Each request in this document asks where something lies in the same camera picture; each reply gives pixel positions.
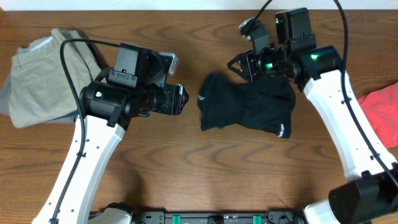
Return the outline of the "black t-shirt with logo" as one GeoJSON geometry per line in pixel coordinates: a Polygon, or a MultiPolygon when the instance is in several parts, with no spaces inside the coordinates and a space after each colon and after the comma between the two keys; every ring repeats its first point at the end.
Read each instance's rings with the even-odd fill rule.
{"type": "Polygon", "coordinates": [[[287,78],[232,82],[223,73],[209,74],[197,95],[201,130],[238,124],[288,139],[295,92],[287,78]]]}

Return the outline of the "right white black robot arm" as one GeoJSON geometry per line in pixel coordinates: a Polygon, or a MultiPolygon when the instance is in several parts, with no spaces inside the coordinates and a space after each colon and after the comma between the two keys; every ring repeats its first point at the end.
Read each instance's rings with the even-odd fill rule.
{"type": "Polygon", "coordinates": [[[241,35],[253,48],[228,68],[247,81],[285,76],[316,108],[340,156],[347,183],[307,205],[297,223],[370,223],[397,211],[397,160],[382,145],[353,93],[345,59],[330,45],[318,47],[309,12],[278,12],[279,47],[258,17],[245,20],[241,35]]]}

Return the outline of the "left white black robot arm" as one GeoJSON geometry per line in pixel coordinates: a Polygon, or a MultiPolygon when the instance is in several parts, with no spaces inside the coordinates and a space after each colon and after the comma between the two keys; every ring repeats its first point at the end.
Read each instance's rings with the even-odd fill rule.
{"type": "Polygon", "coordinates": [[[189,95],[181,84],[167,83],[178,57],[169,52],[121,43],[114,67],[105,68],[81,91],[75,132],[56,183],[35,223],[135,223],[122,203],[91,214],[109,159],[131,120],[151,113],[178,115],[189,95]]]}

